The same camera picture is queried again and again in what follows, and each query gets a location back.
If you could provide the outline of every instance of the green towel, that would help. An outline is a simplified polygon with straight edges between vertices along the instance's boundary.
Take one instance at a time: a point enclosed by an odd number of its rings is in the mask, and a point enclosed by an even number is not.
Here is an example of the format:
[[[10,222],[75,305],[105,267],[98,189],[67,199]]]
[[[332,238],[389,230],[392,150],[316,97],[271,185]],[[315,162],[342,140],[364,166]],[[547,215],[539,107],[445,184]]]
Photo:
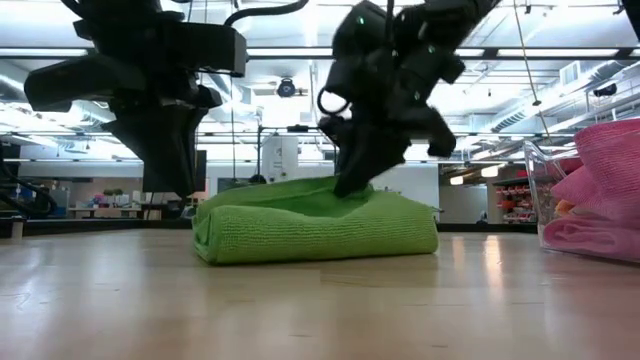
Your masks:
[[[345,199],[335,178],[225,191],[193,218],[195,249],[211,264],[433,253],[432,209],[372,187]]]

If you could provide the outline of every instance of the clear plastic bin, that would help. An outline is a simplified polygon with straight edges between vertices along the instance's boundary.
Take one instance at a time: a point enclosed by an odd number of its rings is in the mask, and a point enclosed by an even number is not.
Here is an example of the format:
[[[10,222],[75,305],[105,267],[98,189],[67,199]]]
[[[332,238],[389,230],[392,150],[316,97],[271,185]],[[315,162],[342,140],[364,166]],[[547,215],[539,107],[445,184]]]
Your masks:
[[[525,143],[538,237],[545,249],[640,262],[640,131],[602,129],[583,136],[582,158],[578,151],[545,155]]]

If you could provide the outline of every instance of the folded towel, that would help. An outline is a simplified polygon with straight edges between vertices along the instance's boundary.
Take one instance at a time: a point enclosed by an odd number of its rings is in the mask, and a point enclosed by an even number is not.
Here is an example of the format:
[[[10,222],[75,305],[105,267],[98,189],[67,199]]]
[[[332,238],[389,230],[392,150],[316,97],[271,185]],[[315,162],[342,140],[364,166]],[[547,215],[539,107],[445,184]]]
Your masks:
[[[195,249],[212,264],[433,253],[432,209],[368,187],[339,199],[335,178],[233,189],[193,218]]]
[[[620,227],[610,220],[591,215],[568,215],[544,228],[544,240],[550,248],[588,251],[626,259],[640,258],[640,232]]]
[[[575,136],[584,166],[551,189],[557,199],[624,226],[640,220],[640,119],[590,126]]]

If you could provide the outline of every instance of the pink towel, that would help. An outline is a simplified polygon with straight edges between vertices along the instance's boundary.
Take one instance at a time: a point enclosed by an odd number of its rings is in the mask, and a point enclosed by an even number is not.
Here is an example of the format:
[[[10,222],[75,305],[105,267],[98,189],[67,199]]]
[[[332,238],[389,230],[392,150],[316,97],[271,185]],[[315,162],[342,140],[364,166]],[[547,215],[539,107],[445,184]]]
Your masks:
[[[544,239],[556,250],[640,259],[640,232],[597,216],[569,215],[556,219],[545,226]]]
[[[575,136],[584,166],[551,189],[618,224],[640,226],[640,119],[590,126]]]

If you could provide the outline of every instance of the wooden tabletop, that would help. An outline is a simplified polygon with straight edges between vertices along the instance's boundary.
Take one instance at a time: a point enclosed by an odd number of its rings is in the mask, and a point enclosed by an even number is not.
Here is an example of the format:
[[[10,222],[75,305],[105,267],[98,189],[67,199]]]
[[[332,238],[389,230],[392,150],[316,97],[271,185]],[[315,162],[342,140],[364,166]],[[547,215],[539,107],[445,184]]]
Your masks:
[[[535,236],[437,255],[212,268],[189,231],[0,245],[0,359],[632,359],[640,269]]]

